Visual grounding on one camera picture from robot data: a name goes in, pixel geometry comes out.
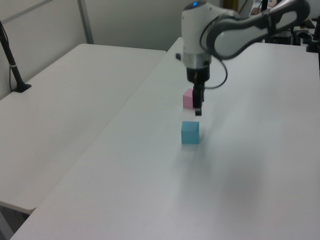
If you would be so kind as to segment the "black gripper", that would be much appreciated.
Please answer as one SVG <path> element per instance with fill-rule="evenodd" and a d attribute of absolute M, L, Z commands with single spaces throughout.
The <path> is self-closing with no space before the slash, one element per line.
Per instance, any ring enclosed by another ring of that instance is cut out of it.
<path fill-rule="evenodd" d="M 202 102 L 204 102 L 205 82 L 210 79 L 210 67 L 186 68 L 187 80 L 194 84 L 192 90 L 193 108 L 196 116 L 202 115 Z"/>

